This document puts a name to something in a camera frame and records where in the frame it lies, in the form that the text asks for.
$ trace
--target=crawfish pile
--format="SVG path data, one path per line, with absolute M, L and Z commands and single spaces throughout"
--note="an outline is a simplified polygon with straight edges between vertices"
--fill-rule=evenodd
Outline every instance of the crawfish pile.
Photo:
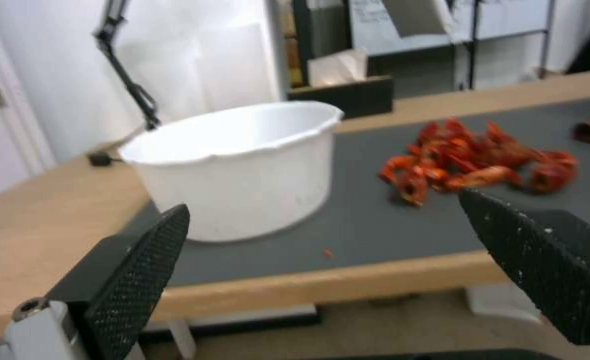
M 516 170 L 534 162 L 528 182 Z M 562 189 L 576 175 L 577 160 L 565 152 L 528 148 L 489 122 L 485 133 L 470 132 L 457 118 L 441 127 L 428 123 L 408 155 L 388 159 L 379 177 L 395 186 L 405 202 L 421 206 L 429 187 L 457 192 L 464 187 L 509 183 L 535 193 Z

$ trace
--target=paper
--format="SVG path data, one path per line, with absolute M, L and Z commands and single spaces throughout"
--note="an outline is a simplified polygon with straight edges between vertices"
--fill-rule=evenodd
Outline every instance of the paper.
M 361 82 L 366 79 L 368 55 L 358 49 L 345 50 L 308 61 L 308 82 L 312 87 Z

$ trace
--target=table edge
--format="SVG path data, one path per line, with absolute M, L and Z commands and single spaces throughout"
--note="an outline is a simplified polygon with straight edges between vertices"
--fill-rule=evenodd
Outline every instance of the table edge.
M 459 289 L 509 281 L 487 251 L 467 251 L 289 273 L 167 287 L 152 321 L 223 313 L 340 303 L 374 297 Z

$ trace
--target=gray mat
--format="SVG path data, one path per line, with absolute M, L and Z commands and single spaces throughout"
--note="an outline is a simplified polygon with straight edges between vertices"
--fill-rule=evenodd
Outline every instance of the gray mat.
M 482 131 L 487 119 L 525 145 L 569 151 L 580 160 L 578 178 L 560 193 L 525 194 L 505 185 L 487 191 L 530 207 L 569 210 L 590 223 L 590 145 L 569 137 L 575 123 L 590 119 L 590 100 L 468 116 L 463 122 L 471 130 Z M 256 239 L 223 244 L 186 241 L 169 285 L 242 280 L 483 249 L 455 194 L 431 191 L 421 209 L 388 201 L 391 189 L 376 174 L 387 158 L 405 152 L 421 127 L 403 125 L 338 135 L 332 191 L 322 209 L 291 228 Z M 149 204 L 133 223 L 157 213 Z M 333 257 L 326 257 L 325 249 L 332 251 Z

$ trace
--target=white bowl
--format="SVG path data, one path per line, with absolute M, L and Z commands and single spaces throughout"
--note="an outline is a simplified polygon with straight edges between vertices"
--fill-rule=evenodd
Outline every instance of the white bowl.
M 248 239 L 286 228 L 325 202 L 333 128 L 343 114 L 313 101 L 239 107 L 164 125 L 119 154 L 158 210 L 188 206 L 190 239 Z

